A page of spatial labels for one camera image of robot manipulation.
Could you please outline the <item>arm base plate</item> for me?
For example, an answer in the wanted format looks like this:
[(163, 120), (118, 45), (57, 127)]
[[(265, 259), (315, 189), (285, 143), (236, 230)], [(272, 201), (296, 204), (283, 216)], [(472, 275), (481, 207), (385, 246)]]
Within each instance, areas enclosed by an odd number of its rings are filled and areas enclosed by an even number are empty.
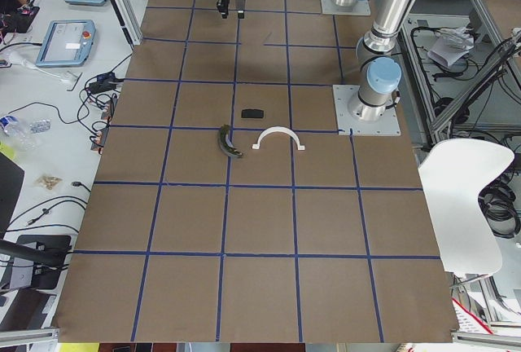
[(400, 136), (401, 129), (391, 95), (383, 106), (365, 106), (358, 95), (359, 85), (333, 85), (335, 115), (339, 135)]
[(368, 0), (321, 0), (324, 15), (369, 16)]

